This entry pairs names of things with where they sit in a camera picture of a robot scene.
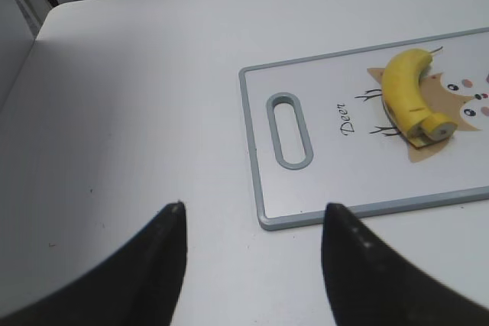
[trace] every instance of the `pink cheek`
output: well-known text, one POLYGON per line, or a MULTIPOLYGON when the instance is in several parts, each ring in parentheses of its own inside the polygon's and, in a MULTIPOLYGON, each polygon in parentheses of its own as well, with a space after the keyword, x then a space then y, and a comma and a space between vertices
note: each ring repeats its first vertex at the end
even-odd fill
POLYGON ((474 83, 472 83, 470 80, 468 79, 463 79, 461 81, 461 84, 464 86, 464 87, 467 87, 467 88, 472 88, 472 86, 474 85, 474 83))

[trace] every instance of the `cutting board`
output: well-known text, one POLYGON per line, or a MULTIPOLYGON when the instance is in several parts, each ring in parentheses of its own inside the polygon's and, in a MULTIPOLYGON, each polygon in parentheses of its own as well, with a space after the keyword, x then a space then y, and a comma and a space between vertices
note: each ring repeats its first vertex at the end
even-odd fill
POLYGON ((488 74, 489 29, 242 69, 261 226, 321 223, 328 202, 364 217, 489 199, 488 74), (421 86, 458 122, 450 139, 419 150, 390 123, 380 85, 389 60, 414 47, 443 47, 421 86), (285 105, 297 131, 290 141, 277 127, 285 105), (297 144, 300 157, 287 156, 287 145, 297 144))

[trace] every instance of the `yellow banana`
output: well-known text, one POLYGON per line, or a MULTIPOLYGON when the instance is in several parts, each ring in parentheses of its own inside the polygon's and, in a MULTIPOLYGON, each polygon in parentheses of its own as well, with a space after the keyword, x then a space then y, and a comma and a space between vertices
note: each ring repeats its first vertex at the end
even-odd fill
POLYGON ((406 50, 392 58, 382 75, 386 113, 416 148, 446 139, 457 130, 454 121, 432 111, 421 96, 419 76, 432 60, 429 51, 406 50))

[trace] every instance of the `white table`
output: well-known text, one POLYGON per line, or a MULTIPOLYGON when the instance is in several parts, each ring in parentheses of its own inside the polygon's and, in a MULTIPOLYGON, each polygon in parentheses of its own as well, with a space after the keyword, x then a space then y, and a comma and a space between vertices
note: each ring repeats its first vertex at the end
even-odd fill
MULTIPOLYGON (((258 225, 238 71, 488 25, 487 0, 90 0, 54 9, 0 115, 1 312, 82 275, 182 199, 189 258, 173 324, 332 326, 321 227, 258 225)), ((365 222, 489 306, 487 218, 481 202, 365 222)))

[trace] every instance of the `cutting board handle hole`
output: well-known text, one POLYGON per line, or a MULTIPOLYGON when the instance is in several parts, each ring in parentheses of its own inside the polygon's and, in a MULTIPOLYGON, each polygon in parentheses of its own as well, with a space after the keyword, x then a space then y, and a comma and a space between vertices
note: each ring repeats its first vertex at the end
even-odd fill
POLYGON ((302 169, 313 160, 313 148, 299 99, 287 92, 267 101, 272 144, 277 162, 287 169, 302 169))

